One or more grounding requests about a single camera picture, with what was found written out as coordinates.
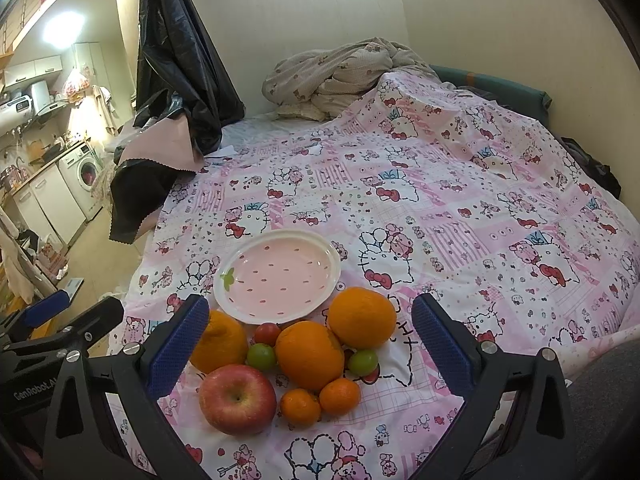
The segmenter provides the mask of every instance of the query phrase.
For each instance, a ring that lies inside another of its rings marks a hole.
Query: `blue gripper pad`
[[[180,374],[209,323],[209,303],[191,294],[167,322],[158,325],[144,343],[140,370],[146,391],[157,400],[174,389]]]
[[[22,314],[22,322],[29,328],[37,328],[60,314],[69,303],[69,295],[64,290],[57,290],[48,298],[28,306]]]
[[[466,399],[473,392],[481,366],[475,338],[453,321],[431,294],[414,299],[411,320],[449,391]]]

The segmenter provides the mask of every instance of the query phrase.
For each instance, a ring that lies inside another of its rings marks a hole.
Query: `plate rim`
[[[328,250],[332,267],[335,267],[337,269],[337,272],[335,273],[335,277],[330,278],[328,280],[326,290],[319,296],[319,298],[321,299],[318,304],[315,304],[313,307],[310,307],[310,308],[301,309],[300,314],[296,315],[295,317],[287,316],[287,317],[283,317],[283,319],[278,319],[278,320],[270,319],[268,321],[267,320],[256,321],[255,319],[252,319],[249,316],[245,316],[242,312],[236,309],[229,301],[227,301],[225,296],[226,291],[224,289],[222,274],[226,273],[227,269],[231,266],[231,264],[234,261],[238,259],[238,256],[240,256],[240,254],[242,254],[243,252],[246,252],[249,248],[252,248],[255,245],[260,244],[261,240],[264,240],[265,238],[270,239],[270,237],[277,237],[277,238],[295,237],[295,238],[306,238],[307,240],[311,238],[311,240],[315,242],[318,246],[322,248],[326,248]],[[313,312],[316,308],[318,308],[321,304],[323,304],[329,298],[329,296],[331,296],[331,294],[334,292],[335,285],[337,285],[338,280],[340,280],[341,272],[342,272],[342,265],[340,263],[340,254],[338,254],[338,251],[335,249],[332,243],[326,240],[322,235],[319,235],[318,233],[314,233],[312,231],[306,231],[303,229],[291,229],[291,228],[272,229],[271,231],[260,233],[259,235],[251,236],[244,244],[241,244],[235,251],[228,254],[224,258],[224,260],[220,262],[214,276],[213,295],[220,309],[222,309],[226,314],[229,314],[231,317],[245,324],[260,325],[266,322],[283,324],[283,323],[288,323],[288,322],[300,319],[301,317],[305,317],[311,312]]]

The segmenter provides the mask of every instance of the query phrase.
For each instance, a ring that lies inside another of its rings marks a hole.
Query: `strawberry patterned plate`
[[[218,267],[213,293],[227,314],[261,324],[306,316],[340,277],[340,256],[321,236],[276,229],[252,237]]]

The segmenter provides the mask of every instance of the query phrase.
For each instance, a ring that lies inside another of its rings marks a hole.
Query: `pink bed sheet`
[[[342,259],[337,290],[385,294],[398,326],[379,370],[359,380],[357,409],[306,431],[280,415],[251,438],[213,430],[198,408],[202,375],[188,365],[159,405],[212,478],[410,476],[462,403],[412,327],[422,292],[478,340],[514,352],[556,348],[567,375],[638,336],[640,226],[626,207],[537,121],[397,71],[336,120],[207,160],[177,183],[110,352],[144,340],[191,293],[215,307],[220,259],[284,227],[330,240]],[[310,318],[324,322],[327,304]],[[270,378],[278,397],[294,386]],[[115,400],[113,411],[135,462],[151,470]]]

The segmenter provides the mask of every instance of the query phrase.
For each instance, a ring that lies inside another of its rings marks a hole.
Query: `washing machine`
[[[91,196],[91,186],[100,171],[94,152],[83,142],[60,157],[58,168],[84,216],[92,220],[102,208],[100,202]]]

